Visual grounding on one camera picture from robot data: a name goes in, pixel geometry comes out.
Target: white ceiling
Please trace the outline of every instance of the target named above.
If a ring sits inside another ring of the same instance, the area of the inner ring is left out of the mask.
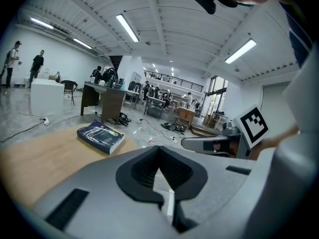
[[[117,21],[121,13],[139,43]],[[31,16],[67,33],[70,41],[74,37],[84,41],[101,57],[138,55],[145,63],[201,75],[210,72],[237,85],[279,75],[282,68],[282,72],[297,69],[285,13],[273,0],[254,7],[218,4],[215,15],[194,0],[27,0],[18,13],[19,23],[38,27],[30,22]],[[257,46],[226,64],[228,53],[249,38]]]

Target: book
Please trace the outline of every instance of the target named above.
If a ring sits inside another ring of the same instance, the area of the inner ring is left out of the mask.
[[[112,155],[125,138],[125,134],[117,132],[97,120],[94,120],[89,126],[77,130],[77,135],[88,144],[108,155]]]

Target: black chair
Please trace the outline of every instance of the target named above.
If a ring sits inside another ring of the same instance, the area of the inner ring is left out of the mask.
[[[73,101],[73,104],[74,104],[73,92],[78,87],[78,84],[76,82],[72,82],[72,81],[62,81],[61,84],[64,84],[64,93],[72,95],[71,102]]]

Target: railing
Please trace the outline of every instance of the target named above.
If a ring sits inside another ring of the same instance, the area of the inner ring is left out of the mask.
[[[199,92],[201,92],[203,90],[203,87],[204,87],[202,85],[199,85],[199,84],[196,84],[193,82],[189,82],[186,80],[182,80],[180,78],[176,78],[176,77],[166,75],[166,74],[159,74],[159,73],[154,73],[151,71],[144,71],[144,73],[145,73],[145,77],[147,77],[147,78],[153,78],[153,79],[156,79],[159,81],[176,84],[178,86],[186,87],[188,89],[196,90]]]

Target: ceiling light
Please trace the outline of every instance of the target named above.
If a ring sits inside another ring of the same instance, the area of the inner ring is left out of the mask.
[[[234,54],[225,60],[227,64],[234,62],[237,58],[244,55],[251,48],[255,47],[257,43],[253,39],[249,39],[243,46],[241,46]]]
[[[92,49],[91,46],[85,44],[84,42],[81,42],[80,40],[74,38],[73,41],[77,42],[77,43],[80,43],[81,45],[83,45],[84,47],[87,47],[88,49]]]
[[[133,32],[131,26],[128,24],[128,22],[126,21],[126,19],[124,18],[124,16],[122,14],[117,15],[116,18],[119,20],[119,22],[122,24],[122,26],[125,28],[125,30],[127,31],[127,33],[130,35],[130,37],[133,39],[134,42],[139,42],[139,39],[137,38],[137,36],[135,35],[135,33]]]
[[[31,20],[32,20],[33,22],[37,23],[37,24],[40,24],[40,25],[45,26],[45,27],[47,27],[47,28],[53,29],[53,26],[51,26],[51,25],[49,25],[49,24],[47,24],[47,23],[45,23],[45,22],[43,22],[43,21],[41,21],[41,20],[38,20],[38,19],[36,19],[36,18],[31,18]]]

